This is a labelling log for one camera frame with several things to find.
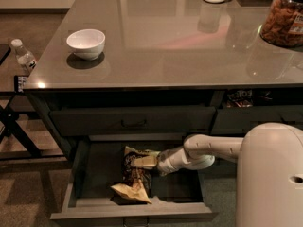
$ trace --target drawer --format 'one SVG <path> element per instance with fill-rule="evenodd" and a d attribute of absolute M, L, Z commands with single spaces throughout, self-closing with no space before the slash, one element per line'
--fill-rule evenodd
<path fill-rule="evenodd" d="M 254 106 L 218 110 L 211 134 L 243 134 L 256 125 L 267 122 L 280 122 L 303 129 L 303 105 Z"/>
<path fill-rule="evenodd" d="M 128 146 L 154 150 L 176 147 L 164 143 Z M 119 204 L 120 197 L 110 186 L 121 182 L 124 148 L 118 142 L 80 142 L 62 211 L 52 214 L 51 219 L 60 226 L 123 226 L 143 218 L 145 226 L 147 221 L 197 222 L 215 218 L 217 214 L 204 204 L 203 177 L 198 171 L 180 171 L 165 177 L 152 174 L 152 204 Z"/>
<path fill-rule="evenodd" d="M 213 107 L 163 106 L 65 109 L 50 113 L 61 136 L 111 133 L 208 132 Z"/>

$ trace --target gray countertop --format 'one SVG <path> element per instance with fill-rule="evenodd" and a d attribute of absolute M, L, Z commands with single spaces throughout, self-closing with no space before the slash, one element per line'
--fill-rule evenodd
<path fill-rule="evenodd" d="M 303 47 L 280 48 L 258 35 L 267 12 L 235 0 L 76 0 L 26 90 L 303 86 Z M 95 61 L 66 44 L 85 28 L 106 35 Z"/>

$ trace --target plastic jar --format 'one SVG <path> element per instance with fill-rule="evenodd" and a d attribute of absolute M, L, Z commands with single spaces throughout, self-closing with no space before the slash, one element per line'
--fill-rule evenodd
<path fill-rule="evenodd" d="M 281 47 L 303 45 L 303 0 L 273 0 L 260 36 Z"/>

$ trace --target tile floor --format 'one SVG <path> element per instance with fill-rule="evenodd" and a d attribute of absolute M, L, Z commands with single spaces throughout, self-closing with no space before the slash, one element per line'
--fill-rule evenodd
<path fill-rule="evenodd" d="M 31 42 L 31 50 L 39 58 L 62 18 L 62 14 L 0 14 L 0 43 L 6 43 L 11 37 L 23 38 L 25 42 Z M 0 80 L 10 83 L 10 77 L 16 75 L 18 70 L 14 71 L 8 63 L 5 64 L 0 68 Z M 0 105 L 4 106 L 7 102 L 5 96 L 0 96 Z M 38 148 L 57 148 L 41 120 L 21 115 L 18 123 Z M 13 136 L 5 138 L 0 144 L 0 153 L 14 150 L 23 150 L 23 147 Z M 49 218 L 51 213 L 61 211 L 70 168 L 71 164 L 60 157 L 0 161 L 0 226 L 57 226 Z M 215 174 L 205 175 L 205 202 L 219 215 L 211 222 L 161 224 L 157 227 L 235 226 L 235 167 L 218 164 L 212 169 Z"/>

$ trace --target white bowl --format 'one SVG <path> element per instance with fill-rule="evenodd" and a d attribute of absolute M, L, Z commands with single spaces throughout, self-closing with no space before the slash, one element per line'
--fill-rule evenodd
<path fill-rule="evenodd" d="M 96 29 L 84 29 L 72 33 L 66 42 L 76 56 L 92 61 L 102 53 L 105 35 Z"/>

